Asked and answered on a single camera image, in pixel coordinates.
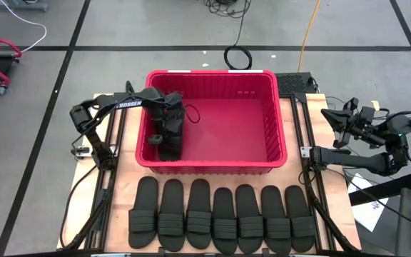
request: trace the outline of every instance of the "black slipper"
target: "black slipper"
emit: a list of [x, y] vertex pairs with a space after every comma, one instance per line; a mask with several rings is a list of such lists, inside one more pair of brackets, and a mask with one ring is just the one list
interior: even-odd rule
[[180, 251], [185, 242], [183, 228], [183, 185], [177, 179], [166, 181], [158, 215], [158, 240], [167, 251]]
[[186, 210], [186, 239], [196, 249], [206, 249], [210, 244], [210, 186], [203, 179], [191, 184], [188, 209]]
[[213, 244], [222, 254], [234, 254], [237, 249], [237, 221], [234, 215], [233, 193], [219, 188], [213, 195]]
[[137, 185], [134, 207], [129, 211], [129, 245], [134, 249], [146, 247], [156, 235], [158, 182], [143, 177]]
[[261, 213], [268, 248], [274, 253], [288, 255], [291, 251], [290, 219], [285, 216], [282, 196], [276, 186], [266, 186], [261, 191]]
[[240, 185], [235, 190], [235, 207], [239, 222], [238, 244], [242, 252], [256, 252], [263, 243], [263, 217], [258, 210], [255, 191], [250, 185]]
[[298, 253], [309, 251], [315, 240], [315, 222], [310, 215], [301, 187], [287, 187], [285, 202], [286, 212], [291, 219], [291, 245]]

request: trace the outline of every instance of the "wooden platform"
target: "wooden platform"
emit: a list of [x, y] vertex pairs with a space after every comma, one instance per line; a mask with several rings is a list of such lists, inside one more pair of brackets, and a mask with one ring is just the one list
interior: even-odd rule
[[[330, 147], [334, 141], [334, 134], [327, 121], [320, 113], [321, 109], [327, 108], [325, 96], [322, 94], [308, 95], [308, 106], [310, 111], [310, 120], [312, 121], [315, 142], [319, 146]], [[301, 171], [300, 159], [298, 155], [298, 143], [296, 141], [295, 127], [290, 101], [280, 99], [280, 109], [282, 111], [283, 127], [285, 129], [286, 146], [288, 150], [288, 161], [281, 168], [275, 168], [270, 173], [262, 176], [229, 176], [229, 175], [158, 175], [153, 173], [148, 168], [139, 166], [135, 158], [135, 149], [138, 136], [138, 128], [141, 117], [141, 109], [129, 109], [126, 116], [126, 127], [123, 135], [123, 143], [120, 150], [120, 161], [118, 164], [118, 173], [113, 195], [113, 203], [111, 209], [111, 217], [108, 224], [108, 234], [106, 238], [106, 252], [158, 252], [160, 246], [158, 239], [155, 240], [143, 249], [132, 249], [128, 244], [128, 211], [133, 208], [134, 199], [136, 197], [136, 189], [139, 180], [144, 176], [154, 176], [160, 185], [159, 201], [161, 202], [161, 192], [163, 191], [164, 183], [171, 178], [177, 178], [183, 183], [185, 192], [185, 210], [188, 202], [188, 194], [192, 182], [197, 178], [204, 178], [210, 184], [210, 202], [213, 202], [213, 192], [219, 187], [227, 187], [231, 191], [244, 183], [250, 184], [256, 192], [258, 205], [260, 204], [260, 191], [264, 186], [274, 185], [280, 189], [282, 199], [285, 188], [292, 185], [300, 185], [298, 175]], [[301, 125], [303, 127], [304, 144], [308, 145], [307, 134], [305, 132], [305, 124], [302, 116], [302, 109], [298, 105]], [[104, 121], [98, 128], [101, 138], [105, 135], [107, 122]], [[76, 168], [76, 175], [73, 183], [82, 177], [94, 163], [91, 159], [80, 161]], [[331, 169], [342, 172], [338, 166], [330, 166]], [[90, 215], [91, 203], [93, 200], [94, 189], [96, 186], [96, 178], [98, 172], [92, 173], [81, 185], [76, 189], [71, 206], [68, 212], [65, 229], [63, 231], [66, 244], [72, 240], [76, 233], [80, 230], [83, 223]], [[357, 235], [355, 220], [348, 198], [347, 187], [342, 176], [330, 171], [323, 171], [323, 182], [329, 204], [329, 212], [338, 225], [339, 229], [348, 238], [355, 247], [360, 248], [360, 241]], [[319, 229], [322, 245], [324, 249], [328, 248], [324, 231], [324, 224], [318, 216]], [[313, 247], [308, 253], [314, 253]], [[218, 253], [215, 246], [210, 242], [206, 250], [197, 250], [190, 246], [186, 241], [181, 253]]]

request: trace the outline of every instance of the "white paper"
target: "white paper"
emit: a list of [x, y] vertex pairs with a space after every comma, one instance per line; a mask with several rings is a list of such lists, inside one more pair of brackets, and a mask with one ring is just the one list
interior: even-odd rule
[[[372, 186], [369, 181], [365, 180], [365, 178], [362, 178], [362, 176], [358, 173], [355, 174], [352, 182], [361, 189]], [[357, 191], [356, 186], [350, 183], [350, 185], [348, 186], [348, 193]], [[388, 198], [380, 199], [380, 201], [386, 204], [388, 202]], [[377, 201], [373, 201], [360, 204], [358, 206], [353, 206], [352, 209], [355, 220], [365, 228], [367, 228], [370, 232], [373, 232], [375, 226], [377, 225], [378, 219], [382, 215], [383, 209], [385, 209], [385, 207]]]

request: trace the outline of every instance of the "gray floor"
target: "gray floor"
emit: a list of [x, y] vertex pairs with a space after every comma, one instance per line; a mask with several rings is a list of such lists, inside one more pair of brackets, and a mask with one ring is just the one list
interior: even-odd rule
[[[19, 12], [43, 23], [49, 34], [42, 46], [67, 46], [83, 0], [55, 0], [47, 13]], [[411, 1], [398, 4], [411, 30]], [[314, 1], [254, 1], [245, 18], [242, 45], [299, 46]], [[201, 1], [91, 0], [78, 46], [207, 46], [233, 44], [239, 20], [209, 14]], [[42, 30], [0, 11], [0, 37], [27, 46]], [[324, 0], [313, 25], [311, 46], [409, 46], [388, 0]], [[14, 70], [13, 85], [0, 97], [0, 235], [44, 116], [65, 52], [32, 51]], [[253, 68], [294, 72], [297, 51], [252, 51]], [[245, 57], [230, 55], [231, 62]], [[126, 80], [142, 89], [155, 69], [227, 69], [222, 51], [75, 51], [41, 147], [6, 255], [53, 251], [59, 234], [75, 162], [69, 153], [77, 136], [69, 109], [93, 93], [122, 91]], [[411, 109], [411, 52], [306, 52], [303, 71], [311, 71], [320, 89], [344, 101], [378, 100], [392, 111]], [[338, 108], [341, 103], [331, 99]], [[411, 153], [411, 134], [409, 135]], [[351, 144], [372, 155], [363, 143]], [[383, 182], [388, 178], [358, 171]], [[411, 166], [393, 177], [411, 173]], [[398, 199], [390, 200], [391, 206]], [[385, 237], [394, 247], [397, 217], [385, 211], [374, 233], [359, 228], [374, 242]]]

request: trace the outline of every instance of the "red plastic bin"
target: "red plastic bin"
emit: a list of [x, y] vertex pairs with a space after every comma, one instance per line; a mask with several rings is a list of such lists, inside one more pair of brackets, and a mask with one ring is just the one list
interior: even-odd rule
[[[183, 125], [180, 161], [159, 161], [148, 137], [154, 134], [142, 110], [136, 160], [161, 174], [264, 174], [285, 164], [277, 79], [270, 71], [153, 71], [146, 87], [183, 96], [198, 109], [196, 124]], [[186, 108], [193, 121], [194, 108]]]

